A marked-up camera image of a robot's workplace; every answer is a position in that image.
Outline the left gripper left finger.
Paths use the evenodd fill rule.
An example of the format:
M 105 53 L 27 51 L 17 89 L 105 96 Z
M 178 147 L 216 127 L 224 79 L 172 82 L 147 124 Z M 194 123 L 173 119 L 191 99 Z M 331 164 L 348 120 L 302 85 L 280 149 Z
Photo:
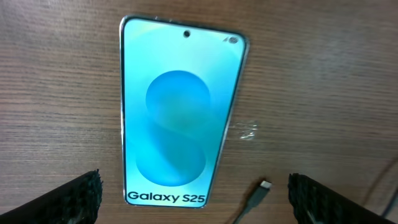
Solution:
M 1 224 L 95 223 L 102 202 L 99 170 L 89 171 L 1 215 Z

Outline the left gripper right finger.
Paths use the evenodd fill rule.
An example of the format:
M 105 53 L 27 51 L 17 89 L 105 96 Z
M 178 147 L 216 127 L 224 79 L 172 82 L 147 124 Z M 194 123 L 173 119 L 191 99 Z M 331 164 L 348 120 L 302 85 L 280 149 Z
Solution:
M 299 224 L 394 224 L 306 175 L 290 174 L 288 190 Z

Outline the Galaxy S25 smartphone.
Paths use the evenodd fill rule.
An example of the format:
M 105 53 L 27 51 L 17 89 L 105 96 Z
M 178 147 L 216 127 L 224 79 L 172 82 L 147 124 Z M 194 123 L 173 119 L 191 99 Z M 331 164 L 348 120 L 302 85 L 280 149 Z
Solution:
M 202 208 L 249 50 L 239 32 L 140 15 L 119 28 L 123 194 Z

